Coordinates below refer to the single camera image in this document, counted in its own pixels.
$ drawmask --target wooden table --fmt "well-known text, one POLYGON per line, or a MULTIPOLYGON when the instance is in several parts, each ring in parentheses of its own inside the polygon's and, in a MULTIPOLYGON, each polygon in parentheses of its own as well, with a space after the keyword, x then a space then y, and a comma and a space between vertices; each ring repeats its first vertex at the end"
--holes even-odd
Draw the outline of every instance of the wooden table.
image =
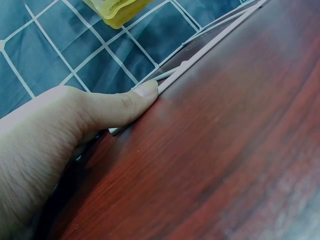
POLYGON ((320 239, 320 2, 272 0, 97 143, 50 238, 320 239))

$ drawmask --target white grid lines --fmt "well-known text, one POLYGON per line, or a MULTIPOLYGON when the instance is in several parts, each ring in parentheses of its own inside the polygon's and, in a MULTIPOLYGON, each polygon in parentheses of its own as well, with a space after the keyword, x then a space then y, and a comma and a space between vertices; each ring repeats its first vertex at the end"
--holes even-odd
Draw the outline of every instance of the white grid lines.
POLYGON ((24 89, 26 90, 26 92, 30 95, 30 97, 32 99, 34 99, 36 96, 34 95, 34 93, 31 91, 31 89, 29 88, 29 86, 27 85, 27 83, 25 82, 25 80, 22 78, 22 76, 20 75, 20 73, 18 72, 18 70, 16 69, 15 65, 13 64, 13 62, 11 61, 11 59, 9 58, 8 54, 6 53, 6 51, 2 51, 2 54, 5 58, 5 60, 7 61, 7 63, 9 64, 11 70, 13 71, 13 73, 16 75, 16 77, 19 79, 20 83, 22 84, 22 86, 24 87, 24 89))
POLYGON ((111 49, 106 45, 106 42, 104 39, 100 36, 100 34, 95 30, 93 26, 91 26, 87 20, 84 19, 84 17, 68 2, 68 0, 62 0, 68 8, 71 9, 71 11, 80 19, 80 21, 95 35, 95 37, 101 42, 101 44, 104 46, 105 50, 111 55, 111 57, 118 63, 118 65, 122 68, 122 70, 128 75, 128 77, 134 82, 134 84, 137 84, 137 79, 133 76, 133 74, 127 69, 127 67, 124 65, 124 63, 111 51, 111 49))
POLYGON ((61 58, 61 60, 64 62, 64 64, 67 66, 67 68, 70 70, 70 72, 75 76, 75 78, 79 81, 79 83, 82 85, 82 87, 87 91, 90 92, 89 88, 85 85, 85 83, 80 79, 80 77, 78 76, 78 74, 73 70, 73 68, 70 66, 70 64, 67 62, 67 60, 65 59, 65 57, 62 55, 62 53, 58 50, 58 48, 56 47, 56 45, 54 44, 54 42, 51 40, 51 38, 48 36, 48 34, 46 33, 46 31, 43 29, 43 27, 40 25, 39 21, 36 19, 36 17, 34 16, 34 14, 32 13, 32 11, 30 10, 30 8, 28 7, 27 4, 25 4, 25 8, 26 10, 29 12, 30 16, 32 17, 33 21, 35 22, 35 24, 38 26, 38 28, 40 29, 40 31, 42 32, 42 34, 44 35, 44 37, 46 38, 46 40, 49 42, 49 44, 53 47, 53 49, 55 50, 55 52, 58 54, 58 56, 61 58))
POLYGON ((200 29, 198 29, 196 27, 196 25, 189 19, 189 17, 185 14, 185 9, 183 8, 183 10, 176 4, 175 1, 170 0, 170 3, 181 13, 181 15, 183 16, 183 18, 190 24, 190 26, 196 31, 198 32, 200 29))
POLYGON ((199 28, 197 31, 201 30, 202 26, 200 25, 200 23, 198 23, 197 20, 177 0, 171 1, 172 3, 175 3, 184 12, 184 14, 187 15, 195 23, 195 25, 199 28))
POLYGON ((138 48, 143 52, 143 54, 149 59, 149 61, 154 65, 156 68, 158 64, 155 62, 155 60, 152 59, 152 57, 147 53, 147 51, 141 46, 141 44, 135 39, 135 37, 126 29, 126 27, 121 27, 124 32, 129 36, 129 38, 138 46, 138 48))
MULTIPOLYGON (((29 6, 25 3, 25 8, 27 9, 28 13, 31 16, 31 20, 26 22, 24 25, 19 27, 17 30, 15 30, 13 33, 11 33, 5 40, 2 40, 3 45, 10 39, 12 39, 15 35, 23 31, 25 28, 27 28, 30 24, 33 22, 37 25, 37 27, 40 29, 46 40, 49 42, 49 44, 53 47, 55 52, 58 54, 58 56, 61 58, 61 60, 64 62, 64 64, 68 67, 68 69, 71 71, 71 73, 59 84, 64 85, 66 84, 73 76, 77 79, 77 81, 82 85, 82 87, 87 91, 90 92, 88 87, 85 85, 85 83, 80 79, 78 76, 78 71, 82 69, 90 60, 92 60, 97 54, 99 54, 102 50, 106 49, 106 51, 111 55, 111 57, 117 62, 117 64, 123 69, 123 71, 128 75, 128 77, 136 84, 139 85, 143 83, 145 80, 147 80, 152 74, 154 74, 163 64, 165 64, 172 56, 174 56, 178 51, 180 51, 183 46, 179 46, 174 52, 172 52, 165 60, 163 60, 161 63, 157 64, 152 57, 147 53, 147 51, 141 46, 141 44, 134 38, 134 36, 129 32, 130 29, 132 29, 134 26, 136 26, 139 22, 141 22, 143 19, 147 18, 150 14, 154 13, 161 7, 163 7, 165 4, 171 3, 183 16, 183 18, 189 23, 189 25, 198 33, 201 32, 203 27, 192 17, 192 15, 181 6, 181 4, 177 0, 164 0, 162 3, 158 4, 151 10, 149 10, 147 13, 145 13, 143 16, 141 16, 139 19, 137 19, 135 22, 130 24, 128 27, 122 26, 122 30, 117 33, 114 37, 112 37, 107 42, 104 41, 104 39, 101 37, 101 35, 95 30, 93 26, 91 26, 84 17, 78 12, 78 10, 75 9, 71 3, 69 3, 68 0, 62 0, 66 6, 71 9, 71 11, 79 18, 79 20, 96 36, 96 38, 101 42, 102 46, 99 47, 97 50, 95 50, 90 56, 88 56, 82 63, 79 64, 78 67, 73 69, 70 64, 67 62, 67 60, 64 58, 62 53, 58 50, 54 42, 51 40, 51 38, 48 36, 46 31, 43 29, 43 27, 40 25, 38 18, 44 14, 47 10, 49 10, 53 5, 55 5, 59 0, 53 0, 48 6, 46 6, 40 13, 38 13, 36 16, 32 13, 29 6), (151 63, 154 65, 154 70, 152 70, 147 76, 145 76, 141 81, 137 81, 137 79, 133 76, 133 74, 127 69, 127 67, 124 65, 124 63, 113 53, 113 51, 109 48, 109 44, 116 41, 120 36, 123 34, 127 34, 128 37, 136 44, 140 50, 143 52, 143 54, 151 61, 151 63)), ((16 67, 14 66, 13 62, 11 61, 10 57, 6 53, 4 49, 1 51, 3 53, 3 56, 5 60, 8 62, 10 68, 12 69, 13 73, 16 75, 22 86, 25 88, 25 90, 28 92, 28 94, 34 98, 35 95, 27 85, 27 83, 24 81, 16 67)))

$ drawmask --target checkered bedsheet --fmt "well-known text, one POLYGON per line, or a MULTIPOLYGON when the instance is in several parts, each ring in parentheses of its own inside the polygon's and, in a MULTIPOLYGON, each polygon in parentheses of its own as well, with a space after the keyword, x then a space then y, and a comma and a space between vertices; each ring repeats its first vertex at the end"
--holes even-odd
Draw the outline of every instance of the checkered bedsheet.
POLYGON ((126 92, 242 2, 155 0, 115 30, 81 0, 2 0, 0 118, 58 85, 126 92))

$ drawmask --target knuckle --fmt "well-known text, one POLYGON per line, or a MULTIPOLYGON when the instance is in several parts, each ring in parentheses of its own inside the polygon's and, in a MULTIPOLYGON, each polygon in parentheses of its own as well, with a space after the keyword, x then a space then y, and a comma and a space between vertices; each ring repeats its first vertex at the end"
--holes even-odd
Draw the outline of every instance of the knuckle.
POLYGON ((121 104, 122 104, 122 120, 125 124, 132 122, 134 119, 134 113, 137 110, 137 104, 134 101, 134 99, 129 96, 128 94, 124 94, 121 98, 121 104))
POLYGON ((121 104, 126 111, 134 111, 136 107, 135 102, 128 94, 124 94, 121 97, 121 104))

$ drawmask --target dark blue fabric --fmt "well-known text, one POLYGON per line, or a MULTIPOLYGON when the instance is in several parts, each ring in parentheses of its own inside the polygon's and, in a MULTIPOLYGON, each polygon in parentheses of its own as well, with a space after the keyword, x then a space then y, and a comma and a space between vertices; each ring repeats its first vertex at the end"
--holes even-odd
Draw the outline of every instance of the dark blue fabric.
MULTIPOLYGON (((201 26, 240 5, 239 0, 177 2, 201 26)), ((154 0, 124 26, 152 60, 160 64, 196 32, 189 23, 193 20, 188 22, 181 12, 175 1, 154 0)), ((124 30, 112 29, 104 24, 82 0, 1 2, 0 118, 32 99, 33 95, 37 96, 60 84, 83 91, 122 93, 154 69, 153 62, 124 30), (38 24, 33 21, 26 6, 38 24)))

